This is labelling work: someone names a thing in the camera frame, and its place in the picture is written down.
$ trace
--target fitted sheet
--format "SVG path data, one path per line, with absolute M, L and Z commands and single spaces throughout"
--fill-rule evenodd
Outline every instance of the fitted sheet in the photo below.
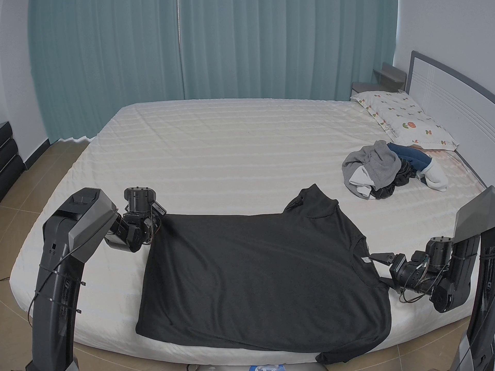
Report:
M 344 185 L 341 164 L 375 140 L 389 140 L 357 102 L 285 99 L 181 100 L 122 108 L 67 172 L 26 238 L 10 286 L 22 309 L 32 299 L 43 248 L 42 226 L 72 193 L 101 188 L 124 210 L 123 191 L 146 186 L 175 214 L 280 213 L 295 193 L 316 183 L 367 237 L 370 253 L 423 250 L 430 237 L 452 236 L 459 207 L 483 186 L 449 151 L 429 154 L 449 178 L 446 192 L 414 179 L 384 200 L 364 200 Z M 188 347 L 135 333 L 149 248 L 117 251 L 104 242 L 86 263 L 75 340 L 93 347 L 170 362 L 263 365 L 314 362 L 317 353 Z M 383 276 L 387 267 L 377 264 Z M 399 303 L 390 290 L 392 330 L 375 348 L 408 341 L 471 313 L 467 302 L 439 314 L 425 297 Z

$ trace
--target tile floor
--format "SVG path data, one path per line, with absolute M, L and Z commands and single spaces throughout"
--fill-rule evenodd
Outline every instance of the tile floor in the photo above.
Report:
M 24 172 L 0 202 L 0 279 L 9 276 L 17 254 L 35 220 L 65 173 L 88 145 L 87 141 L 59 141 Z M 412 341 L 362 355 L 329 371 L 447 370 L 467 319 Z M 185 365 L 134 358 L 76 344 L 81 371 L 185 371 Z M 24 369 L 31 360 L 31 328 L 10 291 L 0 282 L 0 371 Z

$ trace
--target gray cloth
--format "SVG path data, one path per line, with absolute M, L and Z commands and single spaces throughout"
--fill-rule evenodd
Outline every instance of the gray cloth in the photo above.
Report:
M 360 198 L 369 199 L 357 191 L 357 187 L 349 183 L 356 169 L 364 166 L 375 189 L 388 186 L 400 169 L 400 159 L 387 147 L 384 140 L 377 140 L 374 145 L 365 145 L 359 151 L 351 152 L 342 163 L 343 182 L 345 186 Z

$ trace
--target pillow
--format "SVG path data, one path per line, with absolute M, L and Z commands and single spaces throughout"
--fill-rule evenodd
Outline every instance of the pillow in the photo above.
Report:
M 368 91 L 351 96 L 397 145 L 454 151 L 459 143 L 404 91 Z

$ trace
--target curtain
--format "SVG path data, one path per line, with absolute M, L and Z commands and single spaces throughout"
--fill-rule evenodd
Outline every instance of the curtain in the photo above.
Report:
M 392 64 L 398 0 L 179 0 L 185 98 L 349 100 Z
M 51 142 L 93 137 L 124 106 L 183 99 L 177 0 L 30 0 L 29 46 Z

